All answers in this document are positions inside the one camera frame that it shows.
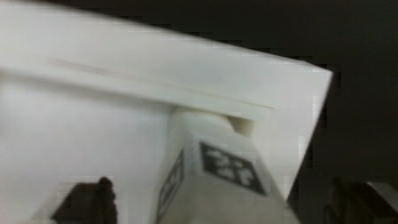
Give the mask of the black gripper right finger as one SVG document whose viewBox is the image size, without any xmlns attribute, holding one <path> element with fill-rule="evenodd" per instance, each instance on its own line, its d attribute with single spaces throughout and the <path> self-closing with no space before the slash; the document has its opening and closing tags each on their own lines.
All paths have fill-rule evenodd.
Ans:
<svg viewBox="0 0 398 224">
<path fill-rule="evenodd" d="M 398 224 L 398 185 L 333 181 L 324 224 Z"/>
</svg>

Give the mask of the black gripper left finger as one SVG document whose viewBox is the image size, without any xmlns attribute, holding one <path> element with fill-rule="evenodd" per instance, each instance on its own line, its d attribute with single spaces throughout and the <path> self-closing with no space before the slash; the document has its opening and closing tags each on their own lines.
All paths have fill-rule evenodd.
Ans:
<svg viewBox="0 0 398 224">
<path fill-rule="evenodd" d="M 56 224 L 118 224 L 114 184 L 107 177 L 75 185 L 52 220 Z"/>
</svg>

